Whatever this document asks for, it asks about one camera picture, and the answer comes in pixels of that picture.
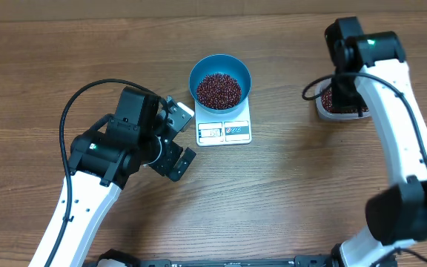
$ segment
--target clear container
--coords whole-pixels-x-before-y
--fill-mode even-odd
[[[331,83],[330,79],[326,79],[319,84],[317,84],[316,89],[314,90],[314,94],[320,93],[324,90],[327,85]],[[358,113],[330,113],[323,106],[321,102],[321,97],[316,98],[316,107],[319,113],[319,118],[324,119],[326,121],[343,121],[343,120],[351,120],[351,119],[364,119],[370,117],[370,111],[364,112],[362,117],[359,117]]]

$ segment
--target digital scale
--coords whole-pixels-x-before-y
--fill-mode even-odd
[[[226,114],[211,113],[197,102],[195,107],[197,145],[239,145],[251,142],[248,98]]]

